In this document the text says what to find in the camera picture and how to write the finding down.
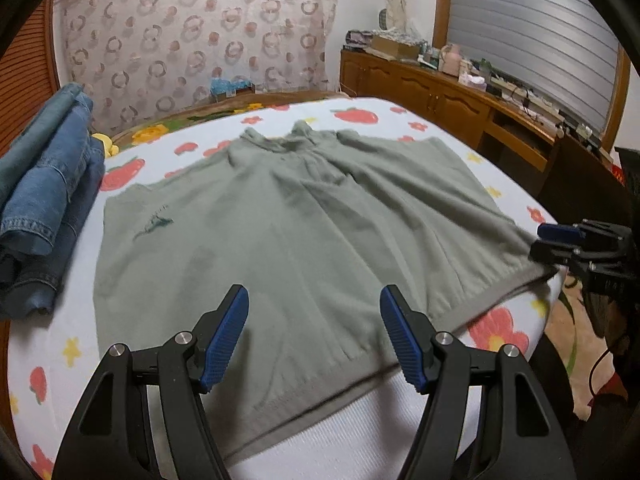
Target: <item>blue jeans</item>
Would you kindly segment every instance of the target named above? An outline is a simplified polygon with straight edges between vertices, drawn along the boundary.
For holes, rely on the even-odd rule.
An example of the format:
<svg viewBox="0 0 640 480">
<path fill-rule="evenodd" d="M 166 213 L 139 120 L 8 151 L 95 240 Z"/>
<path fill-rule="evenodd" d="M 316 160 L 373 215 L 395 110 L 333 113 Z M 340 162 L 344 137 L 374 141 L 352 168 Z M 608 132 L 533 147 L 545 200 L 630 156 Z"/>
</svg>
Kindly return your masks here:
<svg viewBox="0 0 640 480">
<path fill-rule="evenodd" d="M 0 157 L 0 210 L 11 196 L 15 185 L 37 160 L 58 125 L 81 92 L 78 83 L 69 83 L 58 90 L 11 143 Z"/>
<path fill-rule="evenodd" d="M 91 138 L 88 153 L 89 162 L 71 197 L 51 253 L 28 256 L 21 264 L 14 260 L 14 266 L 21 268 L 4 291 L 0 280 L 0 319 L 20 319 L 35 311 L 52 312 L 66 266 L 104 176 L 102 142 Z"/>
<path fill-rule="evenodd" d="M 89 159 L 87 125 L 94 102 L 80 92 L 36 165 L 15 186 L 0 216 L 0 246 L 44 256 Z"/>
</svg>

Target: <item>cabinet door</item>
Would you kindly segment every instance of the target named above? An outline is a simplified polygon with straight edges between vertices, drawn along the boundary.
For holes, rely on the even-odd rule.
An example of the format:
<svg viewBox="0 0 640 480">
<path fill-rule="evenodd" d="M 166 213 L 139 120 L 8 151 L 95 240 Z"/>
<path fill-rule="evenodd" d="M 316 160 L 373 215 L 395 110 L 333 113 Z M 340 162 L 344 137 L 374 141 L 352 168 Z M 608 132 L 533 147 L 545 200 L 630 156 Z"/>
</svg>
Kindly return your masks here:
<svg viewBox="0 0 640 480">
<path fill-rule="evenodd" d="M 411 70 L 401 70 L 399 79 L 396 102 L 420 117 L 433 120 L 431 107 L 440 91 L 437 82 L 427 73 L 423 75 Z"/>
<path fill-rule="evenodd" d="M 433 121 L 474 150 L 480 144 L 489 107 L 470 95 L 441 86 L 433 105 Z"/>
<path fill-rule="evenodd" d="M 358 95 L 395 103 L 398 100 L 398 69 L 384 59 L 371 59 L 365 69 Z"/>
<path fill-rule="evenodd" d="M 357 97 L 360 92 L 360 79 L 364 69 L 357 59 L 351 59 L 346 53 L 342 53 L 342 65 L 340 67 L 341 90 L 351 97 Z"/>
</svg>

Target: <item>silver bolt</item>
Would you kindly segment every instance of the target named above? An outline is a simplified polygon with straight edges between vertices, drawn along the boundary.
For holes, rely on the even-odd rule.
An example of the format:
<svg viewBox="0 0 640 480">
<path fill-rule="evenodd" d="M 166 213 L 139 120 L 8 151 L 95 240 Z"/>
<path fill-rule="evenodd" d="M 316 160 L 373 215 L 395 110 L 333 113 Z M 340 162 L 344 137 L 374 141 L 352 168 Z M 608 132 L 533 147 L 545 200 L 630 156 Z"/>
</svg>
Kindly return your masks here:
<svg viewBox="0 0 640 480">
<path fill-rule="evenodd" d="M 178 343 L 178 345 L 187 345 L 193 339 L 193 334 L 191 332 L 179 332 L 175 335 L 174 341 Z"/>
<path fill-rule="evenodd" d="M 509 357 L 518 357 L 520 355 L 520 350 L 518 350 L 516 345 L 505 345 L 502 350 Z"/>
<path fill-rule="evenodd" d="M 447 346 L 453 343 L 453 336 L 449 332 L 438 332 L 436 334 L 436 341 L 441 345 Z"/>
<path fill-rule="evenodd" d="M 109 355 L 113 357 L 120 357 L 124 354 L 124 345 L 122 343 L 115 344 L 109 348 Z"/>
</svg>

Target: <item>window blind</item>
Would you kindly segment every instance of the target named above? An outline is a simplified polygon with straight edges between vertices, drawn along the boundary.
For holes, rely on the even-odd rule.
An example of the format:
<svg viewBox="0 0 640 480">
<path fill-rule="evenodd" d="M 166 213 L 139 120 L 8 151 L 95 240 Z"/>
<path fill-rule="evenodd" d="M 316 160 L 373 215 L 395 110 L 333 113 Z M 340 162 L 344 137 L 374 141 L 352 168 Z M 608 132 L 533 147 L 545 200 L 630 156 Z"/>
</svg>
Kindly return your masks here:
<svg viewBox="0 0 640 480">
<path fill-rule="evenodd" d="M 603 129 L 618 40 L 587 0 L 451 0 L 447 41 Z"/>
</svg>

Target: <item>white floral bed sheet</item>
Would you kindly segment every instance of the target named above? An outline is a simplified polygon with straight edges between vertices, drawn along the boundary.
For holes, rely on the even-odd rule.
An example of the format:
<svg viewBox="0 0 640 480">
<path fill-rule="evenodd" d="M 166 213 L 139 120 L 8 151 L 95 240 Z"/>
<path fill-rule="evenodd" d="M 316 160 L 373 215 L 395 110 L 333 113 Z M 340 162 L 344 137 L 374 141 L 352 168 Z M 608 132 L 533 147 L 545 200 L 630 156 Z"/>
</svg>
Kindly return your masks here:
<svg viewBox="0 0 640 480">
<path fill-rule="evenodd" d="M 553 221 L 540 204 L 482 156 L 436 125 L 379 99 L 339 98 L 265 108 L 192 126 L 107 159 L 108 172 L 79 237 L 54 315 L 11 325 L 8 384 L 15 430 L 23 454 L 44 479 L 50 479 L 66 425 L 101 358 L 93 289 L 105 201 L 130 184 L 151 184 L 193 164 L 221 149 L 247 126 L 264 136 L 277 137 L 290 131 L 298 120 L 315 129 L 354 128 L 364 136 L 405 142 L 439 137 L 518 225 L 535 234 L 541 222 Z M 457 336 L 468 346 L 490 350 L 513 343 L 529 357 L 542 336 L 550 304 L 557 299 L 563 279 L 559 272 L 547 283 L 496 305 L 460 329 Z M 150 402 L 157 402 L 157 397 L 150 394 Z M 396 478 L 425 402 L 425 397 L 404 382 L 402 374 L 395 374 L 319 424 L 233 466 L 231 476 L 236 480 Z M 475 438 L 479 405 L 480 389 L 471 388 L 461 450 Z M 163 475 L 174 478 L 167 442 L 155 445 Z"/>
</svg>

